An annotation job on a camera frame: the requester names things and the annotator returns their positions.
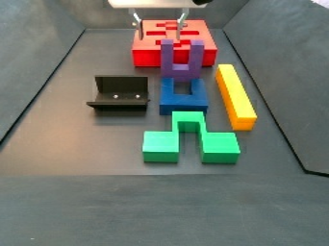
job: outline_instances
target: green block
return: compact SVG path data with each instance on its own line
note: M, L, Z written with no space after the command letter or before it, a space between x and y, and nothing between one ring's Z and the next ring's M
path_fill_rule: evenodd
M201 139L201 159L207 163L235 163L241 154L234 133L207 133L201 111L174 111L171 132L146 132L144 161L179 161L179 133L197 133Z
M173 131L181 133L206 132L203 113L201 111L174 111Z
M178 162L179 151L178 133L144 132L143 157L146 162Z
M202 135L201 156L203 163L235 163L241 148L234 133Z

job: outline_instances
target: gray wall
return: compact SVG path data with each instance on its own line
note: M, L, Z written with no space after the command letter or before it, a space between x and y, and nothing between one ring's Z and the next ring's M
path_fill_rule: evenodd
M329 10L250 0L223 30L306 170L329 174Z
M203 10L190 10L189 18L203 18L211 28L222 28L249 0L214 0ZM128 10L114 9L107 0L59 0L87 28L132 28ZM175 19L179 10L138 10L143 19Z
M52 0L0 0L0 141L83 29Z

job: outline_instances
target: yellow block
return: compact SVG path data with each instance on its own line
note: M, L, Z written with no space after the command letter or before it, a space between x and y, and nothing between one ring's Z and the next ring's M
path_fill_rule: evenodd
M235 131L250 131L257 119L247 94L231 64L221 64L215 80L227 110L231 127Z

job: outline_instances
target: red building block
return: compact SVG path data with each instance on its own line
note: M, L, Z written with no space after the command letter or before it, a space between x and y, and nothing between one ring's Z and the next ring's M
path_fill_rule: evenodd
M132 42L132 61L135 66L161 66L161 39L174 40L174 63L189 62L190 40L205 42L203 66L213 66L217 46L205 20L185 20L181 40L177 39L177 20L143 20L144 38L139 40L138 31Z

